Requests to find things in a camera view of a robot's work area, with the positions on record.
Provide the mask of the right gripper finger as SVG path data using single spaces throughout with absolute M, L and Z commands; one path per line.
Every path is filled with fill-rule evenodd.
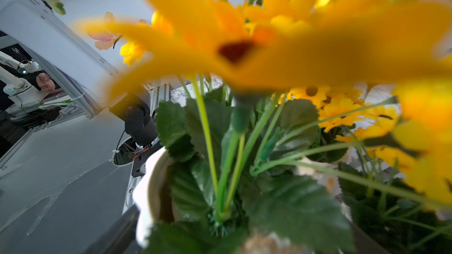
M 140 212 L 133 205 L 83 254 L 123 254 L 135 240 L 135 233 Z

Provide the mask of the sunflower pot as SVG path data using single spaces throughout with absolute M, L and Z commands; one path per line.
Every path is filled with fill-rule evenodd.
M 452 84 L 452 0 L 149 0 L 151 24 L 84 21 L 125 38 L 105 94 L 149 153 L 134 192 L 142 254 L 392 254 L 342 195 L 294 173 L 317 134 L 301 87 Z
M 353 87 L 301 87 L 280 99 L 308 101 L 319 117 L 298 129 L 317 138 L 288 164 L 342 195 L 352 222 L 392 254 L 449 254 L 452 222 L 452 85 L 403 83 L 387 101 Z

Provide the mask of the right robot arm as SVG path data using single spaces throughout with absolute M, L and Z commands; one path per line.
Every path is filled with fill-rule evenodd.
M 80 109 L 29 129 L 1 158 L 1 252 L 137 252 L 134 165 L 113 155 L 128 135 L 105 104 L 120 73 L 43 0 L 1 0 L 1 46 L 19 44 Z

